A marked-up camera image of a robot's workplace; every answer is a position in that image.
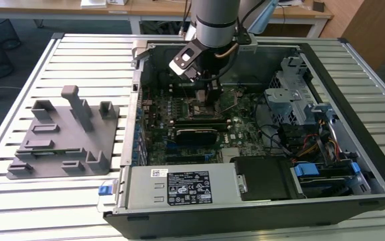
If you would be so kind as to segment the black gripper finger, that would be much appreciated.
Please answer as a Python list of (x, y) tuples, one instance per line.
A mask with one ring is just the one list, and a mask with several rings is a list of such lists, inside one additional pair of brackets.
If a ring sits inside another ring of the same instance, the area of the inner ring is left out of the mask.
[(221, 95), (221, 88), (217, 84), (207, 84), (207, 105), (213, 105)]

